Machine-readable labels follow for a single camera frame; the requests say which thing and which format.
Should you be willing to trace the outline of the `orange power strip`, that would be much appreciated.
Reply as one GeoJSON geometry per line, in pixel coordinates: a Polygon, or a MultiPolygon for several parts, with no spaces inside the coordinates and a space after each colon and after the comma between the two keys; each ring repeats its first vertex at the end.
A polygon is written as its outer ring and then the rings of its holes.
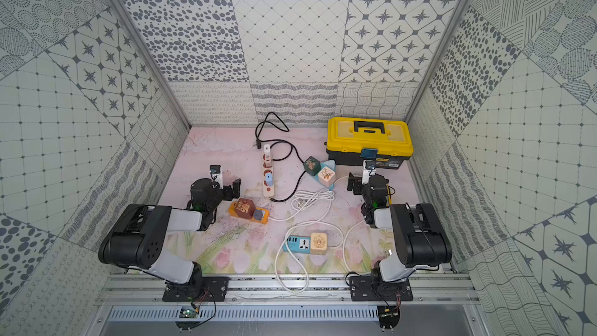
{"type": "Polygon", "coordinates": [[[229,214],[234,218],[245,219],[262,225],[267,224],[270,216],[267,209],[256,207],[252,200],[245,198],[233,202],[229,207],[229,214]]]}

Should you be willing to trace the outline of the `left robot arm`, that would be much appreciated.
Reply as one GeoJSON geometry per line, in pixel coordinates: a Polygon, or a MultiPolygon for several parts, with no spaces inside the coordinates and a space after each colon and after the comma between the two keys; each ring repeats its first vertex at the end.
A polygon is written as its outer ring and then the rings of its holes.
{"type": "Polygon", "coordinates": [[[166,283],[166,303],[196,306],[203,300],[222,302],[229,278],[204,276],[200,264],[170,252],[164,242],[173,233],[205,232],[215,223],[221,202],[238,198],[240,191],[239,178],[229,186],[202,178],[191,185],[191,200],[185,209],[130,204],[100,244],[99,260],[161,278],[166,283]]]}

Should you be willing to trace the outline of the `blue white power strip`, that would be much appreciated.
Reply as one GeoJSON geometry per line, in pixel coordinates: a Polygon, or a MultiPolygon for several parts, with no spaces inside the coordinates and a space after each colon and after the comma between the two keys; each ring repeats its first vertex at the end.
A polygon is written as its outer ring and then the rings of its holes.
{"type": "Polygon", "coordinates": [[[311,239],[308,236],[289,236],[282,244],[284,252],[292,252],[294,254],[310,254],[311,253],[311,239]]]}

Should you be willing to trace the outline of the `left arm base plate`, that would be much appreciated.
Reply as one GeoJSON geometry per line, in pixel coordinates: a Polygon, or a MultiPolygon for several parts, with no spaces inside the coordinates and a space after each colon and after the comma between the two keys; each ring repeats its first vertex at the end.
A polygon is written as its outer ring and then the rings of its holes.
{"type": "Polygon", "coordinates": [[[230,277],[203,277],[198,284],[166,283],[162,301],[165,303],[198,302],[203,296],[205,300],[223,302],[225,300],[230,277]]]}

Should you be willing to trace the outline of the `light blue triangular socket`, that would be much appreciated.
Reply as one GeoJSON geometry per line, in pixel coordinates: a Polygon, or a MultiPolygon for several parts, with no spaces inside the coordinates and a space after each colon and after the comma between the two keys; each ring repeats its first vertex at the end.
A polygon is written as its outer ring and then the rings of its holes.
{"type": "Polygon", "coordinates": [[[324,161],[320,164],[321,168],[317,174],[317,180],[328,190],[332,190],[337,180],[337,173],[335,170],[336,163],[334,160],[324,161]]]}

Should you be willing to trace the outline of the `beige wooden cube adapter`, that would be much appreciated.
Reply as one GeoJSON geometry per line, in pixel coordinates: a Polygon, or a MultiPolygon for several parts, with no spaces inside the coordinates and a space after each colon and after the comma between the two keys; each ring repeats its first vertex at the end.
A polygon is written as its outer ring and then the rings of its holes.
{"type": "Polygon", "coordinates": [[[328,250],[328,235],[326,233],[311,233],[310,253],[324,255],[328,250]]]}

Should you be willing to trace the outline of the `dark green cube adapter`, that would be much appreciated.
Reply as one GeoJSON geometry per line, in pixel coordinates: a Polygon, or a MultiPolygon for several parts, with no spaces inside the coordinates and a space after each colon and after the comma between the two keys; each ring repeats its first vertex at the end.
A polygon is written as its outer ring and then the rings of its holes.
{"type": "Polygon", "coordinates": [[[320,161],[315,157],[308,157],[303,163],[304,171],[312,177],[315,177],[321,170],[320,161]]]}

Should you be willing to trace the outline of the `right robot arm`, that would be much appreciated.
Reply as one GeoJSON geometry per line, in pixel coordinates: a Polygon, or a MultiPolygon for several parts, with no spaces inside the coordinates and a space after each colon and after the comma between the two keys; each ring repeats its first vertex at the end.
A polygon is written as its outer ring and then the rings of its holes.
{"type": "Polygon", "coordinates": [[[452,246],[433,205],[391,203],[393,188],[379,174],[349,174],[347,190],[363,198],[364,224],[393,234],[393,252],[372,268],[373,288],[405,283],[416,271],[438,271],[452,261],[452,246]]]}

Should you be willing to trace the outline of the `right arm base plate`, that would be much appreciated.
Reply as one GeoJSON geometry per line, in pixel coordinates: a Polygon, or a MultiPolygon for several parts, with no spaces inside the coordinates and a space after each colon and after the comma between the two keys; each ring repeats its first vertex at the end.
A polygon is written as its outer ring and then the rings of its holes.
{"type": "Polygon", "coordinates": [[[410,283],[406,282],[374,282],[370,276],[349,275],[346,279],[353,302],[412,301],[414,299],[410,283]]]}

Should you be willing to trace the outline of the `dark red cube adapter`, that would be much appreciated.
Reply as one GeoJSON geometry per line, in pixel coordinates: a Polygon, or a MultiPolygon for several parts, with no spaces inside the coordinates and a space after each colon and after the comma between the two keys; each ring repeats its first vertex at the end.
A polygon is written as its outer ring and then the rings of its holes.
{"type": "Polygon", "coordinates": [[[241,219],[252,219],[256,211],[254,202],[250,199],[240,198],[234,207],[234,213],[241,219]]]}

